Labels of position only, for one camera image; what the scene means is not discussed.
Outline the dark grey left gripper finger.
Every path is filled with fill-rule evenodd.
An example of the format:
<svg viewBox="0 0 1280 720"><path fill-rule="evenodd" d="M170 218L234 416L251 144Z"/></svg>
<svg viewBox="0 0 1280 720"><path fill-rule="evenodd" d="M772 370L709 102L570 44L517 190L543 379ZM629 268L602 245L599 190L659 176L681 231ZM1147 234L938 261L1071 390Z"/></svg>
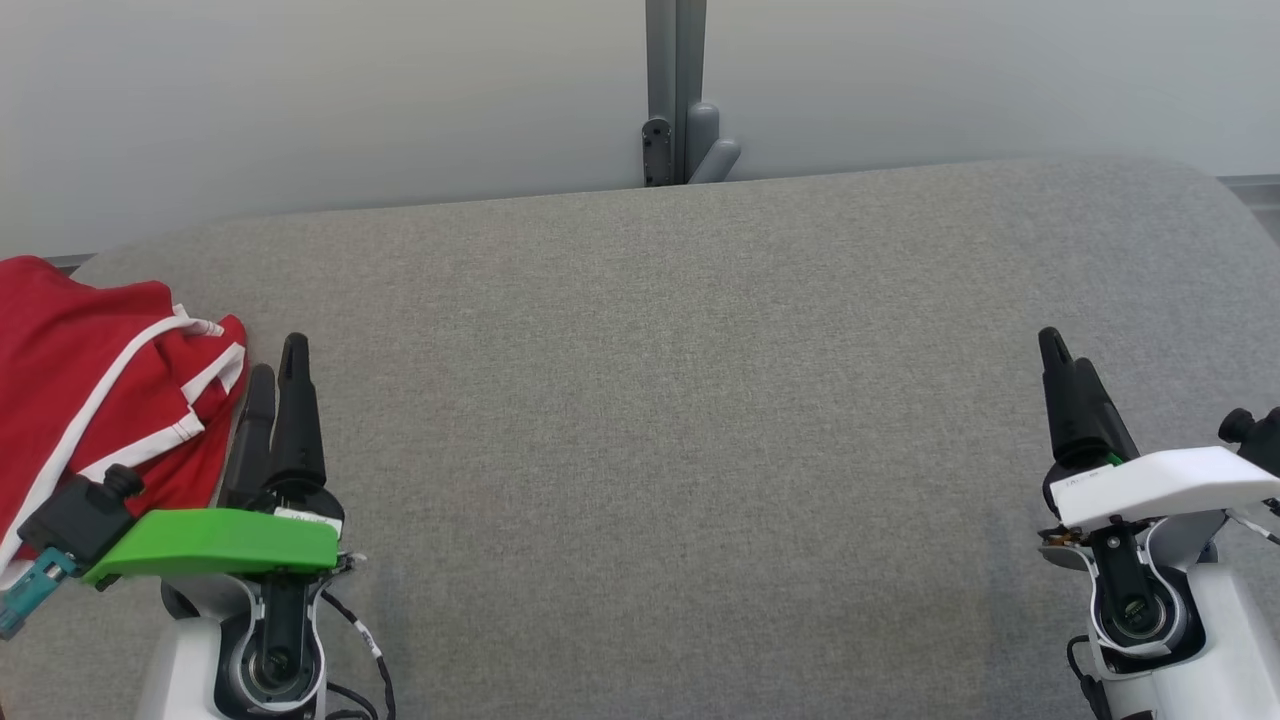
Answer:
<svg viewBox="0 0 1280 720"><path fill-rule="evenodd" d="M230 442L220 487L221 507L244 509L259 496L268 478L275 411L274 370L270 365L255 365Z"/></svg>
<svg viewBox="0 0 1280 720"><path fill-rule="evenodd" d="M302 480L323 487L326 484L325 454L306 334L291 333L285 337L276 389L268 479Z"/></svg>

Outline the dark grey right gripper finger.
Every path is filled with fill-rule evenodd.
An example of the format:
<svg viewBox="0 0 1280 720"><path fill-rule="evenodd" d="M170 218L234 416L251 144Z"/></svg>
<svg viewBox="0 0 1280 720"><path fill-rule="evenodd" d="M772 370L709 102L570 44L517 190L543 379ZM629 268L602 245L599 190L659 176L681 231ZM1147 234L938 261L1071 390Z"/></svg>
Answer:
<svg viewBox="0 0 1280 720"><path fill-rule="evenodd" d="M1117 410L1094 364L1088 357L1075 360L1075 377L1078 389L1085 410L1094 423L1100 437L1105 438L1111 454L1123 461L1132 461L1140 456L1135 441L1132 438L1120 411Z"/></svg>
<svg viewBox="0 0 1280 720"><path fill-rule="evenodd" d="M1056 464L1082 466L1096 456L1096 421L1076 375L1076 360L1053 327L1038 333L1042 386Z"/></svg>

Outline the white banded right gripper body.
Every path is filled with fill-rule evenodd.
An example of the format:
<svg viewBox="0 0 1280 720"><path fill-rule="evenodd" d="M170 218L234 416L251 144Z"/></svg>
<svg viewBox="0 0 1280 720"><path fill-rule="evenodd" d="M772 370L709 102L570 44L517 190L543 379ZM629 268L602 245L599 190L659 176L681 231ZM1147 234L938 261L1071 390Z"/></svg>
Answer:
<svg viewBox="0 0 1280 720"><path fill-rule="evenodd" d="M1101 529L1277 497L1279 478L1224 447L1165 450L1050 486L1068 529Z"/></svg>

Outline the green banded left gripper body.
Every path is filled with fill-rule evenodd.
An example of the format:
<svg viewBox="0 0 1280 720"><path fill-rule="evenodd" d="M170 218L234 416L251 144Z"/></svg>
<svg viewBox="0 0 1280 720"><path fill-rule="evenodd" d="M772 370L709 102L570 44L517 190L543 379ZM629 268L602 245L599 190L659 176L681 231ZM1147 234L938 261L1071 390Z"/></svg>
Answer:
<svg viewBox="0 0 1280 720"><path fill-rule="evenodd" d="M248 509L151 509L129 500L133 527L84 574L108 578L317 574L337 566L346 511L321 491L302 506L259 498Z"/></svg>

